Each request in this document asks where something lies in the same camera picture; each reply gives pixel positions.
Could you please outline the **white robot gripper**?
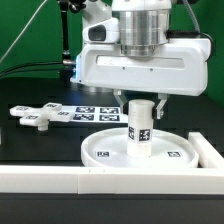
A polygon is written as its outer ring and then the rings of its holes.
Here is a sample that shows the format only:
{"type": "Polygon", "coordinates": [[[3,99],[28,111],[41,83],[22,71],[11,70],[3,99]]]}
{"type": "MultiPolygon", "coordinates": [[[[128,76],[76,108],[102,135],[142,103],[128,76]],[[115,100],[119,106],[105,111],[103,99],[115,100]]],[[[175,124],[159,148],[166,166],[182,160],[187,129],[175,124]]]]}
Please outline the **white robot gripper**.
{"type": "Polygon", "coordinates": [[[76,58],[73,83],[113,90],[120,111],[128,100],[122,90],[158,94],[153,118],[161,119],[168,94],[198,96],[207,87],[211,43],[202,38],[171,39],[151,56],[129,57],[115,44],[88,44],[76,58]]]}

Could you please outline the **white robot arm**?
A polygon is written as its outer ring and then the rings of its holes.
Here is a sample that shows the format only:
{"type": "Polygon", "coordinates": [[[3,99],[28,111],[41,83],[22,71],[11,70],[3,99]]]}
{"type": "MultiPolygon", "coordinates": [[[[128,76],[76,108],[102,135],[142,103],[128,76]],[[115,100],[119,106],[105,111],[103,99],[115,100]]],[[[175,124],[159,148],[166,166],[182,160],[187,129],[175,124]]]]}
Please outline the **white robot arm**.
{"type": "Polygon", "coordinates": [[[198,96],[207,87],[210,36],[169,29],[173,0],[86,0],[83,48],[71,81],[108,88],[126,103],[124,90],[156,93],[156,119],[170,94],[198,96]]]}

